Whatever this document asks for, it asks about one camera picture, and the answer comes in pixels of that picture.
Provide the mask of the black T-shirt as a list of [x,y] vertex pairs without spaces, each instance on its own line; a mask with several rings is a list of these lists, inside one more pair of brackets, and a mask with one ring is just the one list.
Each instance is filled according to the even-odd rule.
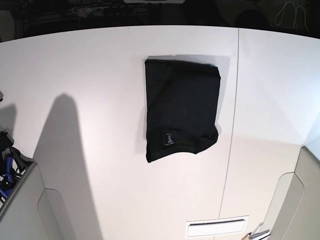
[[147,59],[146,160],[198,154],[219,137],[215,126],[221,76],[217,66]]

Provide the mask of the grey tool with orange tip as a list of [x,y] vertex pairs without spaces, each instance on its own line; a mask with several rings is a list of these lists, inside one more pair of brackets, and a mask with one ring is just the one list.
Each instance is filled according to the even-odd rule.
[[241,240],[267,240],[270,237],[271,230],[264,230],[258,232],[262,227],[263,223],[261,222],[254,231],[247,233]]

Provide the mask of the blue and black clamps pile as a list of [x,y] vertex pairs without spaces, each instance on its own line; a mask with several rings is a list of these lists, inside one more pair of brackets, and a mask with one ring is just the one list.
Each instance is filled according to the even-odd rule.
[[33,164],[32,158],[13,147],[14,140],[6,131],[0,132],[0,203],[4,204],[25,171]]

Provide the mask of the left grey chair panel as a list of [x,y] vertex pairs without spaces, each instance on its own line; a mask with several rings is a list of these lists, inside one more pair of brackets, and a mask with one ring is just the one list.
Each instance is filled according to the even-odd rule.
[[59,191],[46,188],[33,163],[0,209],[2,240],[75,240],[74,228]]

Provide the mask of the grey chair panel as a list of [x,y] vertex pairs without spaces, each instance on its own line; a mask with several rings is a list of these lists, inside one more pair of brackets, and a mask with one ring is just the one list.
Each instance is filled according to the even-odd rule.
[[307,147],[294,172],[279,178],[261,230],[270,231],[269,240],[320,238],[320,161]]
[[74,228],[59,191],[46,188],[33,163],[0,209],[2,240],[75,240]]

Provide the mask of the right grey chair panel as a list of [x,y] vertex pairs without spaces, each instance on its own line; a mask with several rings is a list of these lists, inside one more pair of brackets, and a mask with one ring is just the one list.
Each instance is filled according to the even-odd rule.
[[279,178],[261,230],[270,231],[269,240],[320,238],[320,161],[307,147],[294,172]]

